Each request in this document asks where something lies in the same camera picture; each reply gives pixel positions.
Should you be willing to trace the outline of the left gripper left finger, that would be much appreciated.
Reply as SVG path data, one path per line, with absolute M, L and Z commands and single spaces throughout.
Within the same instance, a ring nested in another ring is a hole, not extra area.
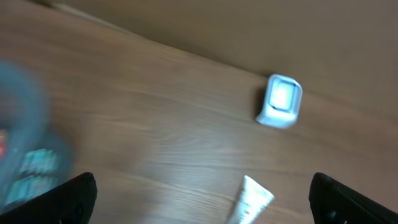
M 1 215 L 1 223 L 88 224 L 98 189 L 91 172 L 84 172 L 58 187 Z

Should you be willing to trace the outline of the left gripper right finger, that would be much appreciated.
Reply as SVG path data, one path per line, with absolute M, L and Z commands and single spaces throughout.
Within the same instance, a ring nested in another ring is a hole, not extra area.
M 308 196 L 315 224 L 397 224 L 397 213 L 330 176 L 314 174 Z

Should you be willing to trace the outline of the teal wet wipes pack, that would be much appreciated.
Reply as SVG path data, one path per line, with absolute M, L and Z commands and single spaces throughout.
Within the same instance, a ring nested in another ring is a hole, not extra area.
M 11 185 L 5 206 L 26 202 L 53 189 L 58 183 L 59 156 L 50 149 L 28 152 L 19 169 L 20 176 Z

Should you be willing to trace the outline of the white cream tube gold cap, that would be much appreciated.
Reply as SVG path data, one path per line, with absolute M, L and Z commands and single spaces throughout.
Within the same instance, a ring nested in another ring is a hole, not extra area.
M 225 223 L 252 224 L 274 199 L 275 197 L 270 191 L 245 175 Z

